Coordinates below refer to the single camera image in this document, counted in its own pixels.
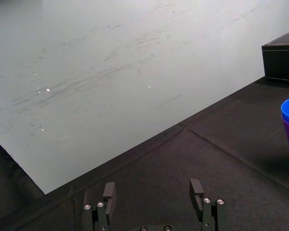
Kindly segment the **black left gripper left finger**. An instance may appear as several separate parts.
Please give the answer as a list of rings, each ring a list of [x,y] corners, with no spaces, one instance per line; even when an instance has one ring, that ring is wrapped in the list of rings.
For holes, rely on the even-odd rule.
[[[115,182],[106,183],[102,200],[96,203],[89,202],[88,195],[89,190],[86,190],[84,194],[84,205],[82,207],[82,230],[109,231],[116,204]]]

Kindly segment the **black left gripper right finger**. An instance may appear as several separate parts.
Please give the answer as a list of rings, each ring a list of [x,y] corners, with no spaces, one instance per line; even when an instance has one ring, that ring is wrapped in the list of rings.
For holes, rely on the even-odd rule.
[[[189,195],[202,231],[226,231],[226,204],[223,199],[206,197],[198,179],[191,179]]]

